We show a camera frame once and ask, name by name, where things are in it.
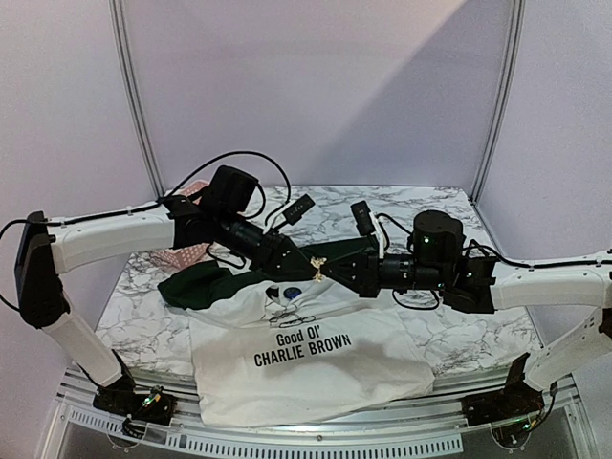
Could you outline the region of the white and green t-shirt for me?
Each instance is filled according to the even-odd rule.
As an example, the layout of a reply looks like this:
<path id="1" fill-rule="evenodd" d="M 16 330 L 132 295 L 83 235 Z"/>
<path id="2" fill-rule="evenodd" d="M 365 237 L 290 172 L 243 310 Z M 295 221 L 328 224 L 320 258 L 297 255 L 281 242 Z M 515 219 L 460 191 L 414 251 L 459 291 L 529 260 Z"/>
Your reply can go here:
<path id="1" fill-rule="evenodd" d="M 302 294 L 289 300 L 288 287 Z M 283 280 L 206 261 L 158 290 L 187 315 L 208 426 L 313 423 L 433 387 L 433 371 L 397 309 L 331 279 Z"/>

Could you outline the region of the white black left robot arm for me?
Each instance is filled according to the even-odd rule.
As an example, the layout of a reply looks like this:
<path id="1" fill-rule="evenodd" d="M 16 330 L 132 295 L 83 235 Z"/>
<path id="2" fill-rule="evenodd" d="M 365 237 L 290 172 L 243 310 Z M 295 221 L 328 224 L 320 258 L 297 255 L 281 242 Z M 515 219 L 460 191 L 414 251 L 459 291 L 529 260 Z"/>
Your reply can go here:
<path id="1" fill-rule="evenodd" d="M 74 220 L 50 219 L 41 211 L 25 220 L 14 265 L 19 315 L 51 337 L 95 385 L 96 409 L 168 426 L 177 399 L 161 387 L 145 393 L 136 388 L 122 358 L 81 316 L 68 288 L 92 279 L 95 265 L 113 258 L 200 243 L 218 243 L 269 276 L 308 279 L 316 273 L 309 258 L 278 230 L 261 229 L 237 211 L 185 196 Z"/>

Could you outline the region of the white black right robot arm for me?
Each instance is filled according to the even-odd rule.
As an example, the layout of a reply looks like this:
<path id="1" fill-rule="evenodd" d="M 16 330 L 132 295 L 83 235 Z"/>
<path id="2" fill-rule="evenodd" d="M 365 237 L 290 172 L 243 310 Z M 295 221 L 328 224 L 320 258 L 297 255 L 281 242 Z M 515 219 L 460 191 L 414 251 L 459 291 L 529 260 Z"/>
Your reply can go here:
<path id="1" fill-rule="evenodd" d="M 462 401 L 469 426 L 511 422 L 521 432 L 537 428 L 553 403 L 557 382 L 611 351 L 611 256 L 605 251 L 548 261 L 514 261 L 490 248 L 417 249 L 412 254 L 373 251 L 324 262 L 320 272 L 362 297 L 382 290 L 431 291 L 452 310 L 494 314 L 524 309 L 534 320 L 584 309 L 556 339 L 515 358 L 499 389 Z"/>

